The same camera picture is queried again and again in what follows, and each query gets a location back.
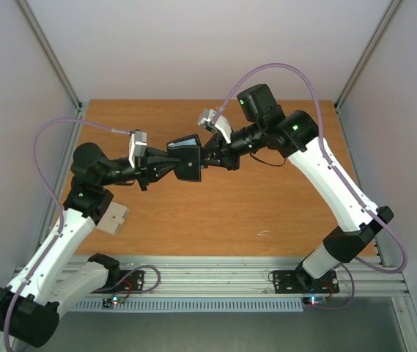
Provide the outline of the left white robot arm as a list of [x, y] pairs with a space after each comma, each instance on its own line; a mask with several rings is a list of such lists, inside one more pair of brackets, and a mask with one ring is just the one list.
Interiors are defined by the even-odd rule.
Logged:
[[78, 245], [98, 226], [113, 201], [109, 185], [142, 190], [160, 180], [181, 162], [173, 152], [136, 145], [127, 158], [111, 160], [92, 142], [73, 154], [71, 189], [59, 204], [59, 217], [32, 258], [4, 287], [0, 287], [0, 331], [4, 348], [12, 340], [42, 347], [60, 319], [90, 293], [115, 291], [124, 281], [119, 261], [94, 254], [62, 283], [57, 279]]

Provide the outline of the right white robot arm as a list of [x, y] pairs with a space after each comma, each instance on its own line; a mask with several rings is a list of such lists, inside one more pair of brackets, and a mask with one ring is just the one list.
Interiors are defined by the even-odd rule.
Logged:
[[266, 147], [278, 151], [306, 176], [338, 224], [295, 269], [297, 284], [312, 291], [331, 269], [355, 259], [394, 214], [361, 192], [326, 141], [319, 138], [318, 125], [308, 113], [297, 110], [286, 115], [267, 84], [244, 90], [237, 101], [250, 123], [237, 131], [225, 117], [217, 117], [215, 110], [201, 113], [199, 126], [212, 133], [202, 149], [202, 164], [237, 170], [241, 156]]

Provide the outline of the black leather card holder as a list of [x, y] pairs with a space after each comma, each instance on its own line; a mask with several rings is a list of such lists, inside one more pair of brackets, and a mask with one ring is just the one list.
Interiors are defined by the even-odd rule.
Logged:
[[178, 180], [200, 182], [202, 179], [202, 145], [197, 134], [184, 136], [166, 144], [170, 158], [177, 161], [174, 173]]

